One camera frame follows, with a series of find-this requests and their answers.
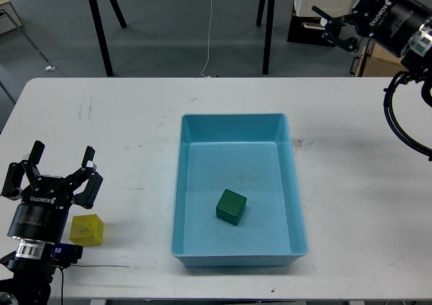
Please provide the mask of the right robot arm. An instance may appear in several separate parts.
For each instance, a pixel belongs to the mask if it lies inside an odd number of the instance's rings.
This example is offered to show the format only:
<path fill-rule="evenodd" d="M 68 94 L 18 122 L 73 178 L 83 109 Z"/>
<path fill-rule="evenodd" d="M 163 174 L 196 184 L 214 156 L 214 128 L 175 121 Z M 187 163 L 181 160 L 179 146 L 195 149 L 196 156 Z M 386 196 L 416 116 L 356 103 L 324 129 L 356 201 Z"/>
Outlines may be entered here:
<path fill-rule="evenodd" d="M 369 38 L 401 59 L 408 76 L 422 82 L 421 96 L 431 104 L 431 9 L 416 0 L 358 0 L 351 13 L 331 17 L 317 6 L 325 20 L 323 38 L 347 51 L 358 50 L 358 39 L 342 39 L 334 32 L 349 24 L 357 35 Z"/>

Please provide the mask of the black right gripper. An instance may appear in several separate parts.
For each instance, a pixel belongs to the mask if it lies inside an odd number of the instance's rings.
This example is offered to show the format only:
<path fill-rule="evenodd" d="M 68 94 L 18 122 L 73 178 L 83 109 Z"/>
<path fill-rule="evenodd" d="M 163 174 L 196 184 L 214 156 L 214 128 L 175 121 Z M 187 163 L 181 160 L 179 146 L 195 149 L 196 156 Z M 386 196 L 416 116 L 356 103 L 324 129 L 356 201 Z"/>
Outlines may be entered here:
<path fill-rule="evenodd" d="M 373 39 L 396 57 L 412 51 L 420 57 L 431 55 L 431 9 L 417 0 L 358 0 L 352 14 L 332 17 L 316 5 L 323 27 L 353 23 L 358 35 Z M 346 52 L 358 51 L 356 37 L 342 39 L 328 30 L 323 38 Z"/>

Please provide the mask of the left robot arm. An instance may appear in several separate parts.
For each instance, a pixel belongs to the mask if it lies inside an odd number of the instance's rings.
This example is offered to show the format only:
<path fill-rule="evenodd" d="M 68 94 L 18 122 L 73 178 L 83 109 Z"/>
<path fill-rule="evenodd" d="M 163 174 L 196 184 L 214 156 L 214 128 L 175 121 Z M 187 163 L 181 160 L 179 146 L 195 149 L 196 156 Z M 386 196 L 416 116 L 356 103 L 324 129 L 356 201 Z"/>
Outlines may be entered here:
<path fill-rule="evenodd" d="M 7 234 L 19 244 L 1 258 L 1 264 L 13 274 L 1 280 L 2 304 L 48 302 L 56 270 L 82 257 L 82 246 L 61 242 L 70 208 L 91 209 L 103 182 L 93 163 L 93 147 L 86 147 L 81 166 L 67 177 L 40 174 L 44 149 L 41 141 L 35 141 L 27 157 L 9 164 L 5 176 L 1 195 L 19 201 Z"/>

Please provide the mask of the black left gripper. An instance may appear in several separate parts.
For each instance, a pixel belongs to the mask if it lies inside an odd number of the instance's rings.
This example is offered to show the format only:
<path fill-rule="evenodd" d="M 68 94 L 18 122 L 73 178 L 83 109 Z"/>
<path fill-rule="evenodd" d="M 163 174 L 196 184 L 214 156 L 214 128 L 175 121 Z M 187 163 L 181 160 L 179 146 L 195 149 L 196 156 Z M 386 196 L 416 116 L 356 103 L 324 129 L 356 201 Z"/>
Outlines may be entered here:
<path fill-rule="evenodd" d="M 66 180 L 41 176 L 37 165 L 44 149 L 45 145 L 36 140 L 26 158 L 9 164 L 1 195 L 10 200 L 21 198 L 7 232 L 9 237 L 56 244 L 63 235 L 71 205 L 91 209 L 103 177 L 97 172 L 91 146 L 86 147 L 81 167 Z M 22 189 L 24 176 L 29 185 Z"/>

